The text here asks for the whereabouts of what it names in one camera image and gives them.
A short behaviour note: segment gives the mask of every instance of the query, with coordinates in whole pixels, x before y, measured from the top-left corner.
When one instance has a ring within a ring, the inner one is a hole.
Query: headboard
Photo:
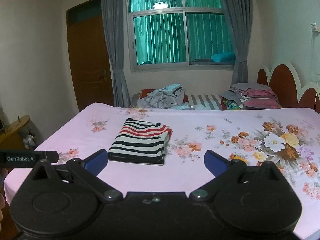
[[[302,88],[299,76],[290,63],[276,65],[271,72],[266,67],[260,69],[257,82],[273,90],[282,108],[314,109],[316,99],[316,112],[320,112],[320,87],[310,82]]]

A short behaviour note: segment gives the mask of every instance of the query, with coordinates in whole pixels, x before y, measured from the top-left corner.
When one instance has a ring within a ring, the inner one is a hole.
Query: floral bedsheet
[[[164,166],[109,161],[100,179],[128,191],[191,191],[214,176],[204,166],[204,153],[213,150],[248,165],[273,161],[303,206],[295,233],[305,239],[320,235],[320,116],[308,108],[248,111],[185,111],[88,106],[38,150],[56,150],[59,163],[108,150],[128,118],[160,122],[172,128]],[[15,169],[4,186],[12,200],[30,169]]]

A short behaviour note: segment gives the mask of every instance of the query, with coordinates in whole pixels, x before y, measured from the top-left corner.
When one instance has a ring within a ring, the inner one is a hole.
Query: human hand
[[[6,177],[7,175],[8,175],[7,169],[2,169],[2,170],[0,169],[0,176]],[[5,207],[5,200],[4,200],[3,195],[0,193],[0,221],[3,218],[1,209],[3,209],[4,207]]]

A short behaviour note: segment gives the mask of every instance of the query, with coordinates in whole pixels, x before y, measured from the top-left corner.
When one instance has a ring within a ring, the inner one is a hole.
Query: folded striped sweater
[[[164,146],[171,133],[164,124],[128,118],[108,150],[109,160],[163,165]]]

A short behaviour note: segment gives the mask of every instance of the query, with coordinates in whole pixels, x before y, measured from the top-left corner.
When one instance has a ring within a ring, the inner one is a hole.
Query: wall
[[[262,27],[263,63],[290,62],[301,80],[317,82],[320,70],[320,36],[311,32],[311,23],[320,26],[320,0],[257,0]]]
[[[38,142],[73,117],[62,65],[61,0],[0,0],[0,104],[30,115]]]
[[[69,91],[73,97],[73,109],[77,112],[76,98],[72,86],[72,78],[68,59],[68,44],[66,30],[66,10],[88,0],[63,0],[63,50],[64,65],[68,76]],[[181,83],[188,93],[220,93],[228,90],[231,84],[232,71],[230,70],[186,70],[131,73],[129,61],[128,33],[126,28],[126,8],[124,8],[124,74],[126,77],[130,97],[145,88],[160,88],[173,83]],[[260,31],[260,17],[258,7],[253,0],[252,38],[248,55],[249,80],[256,81],[257,72],[261,66],[263,49]]]

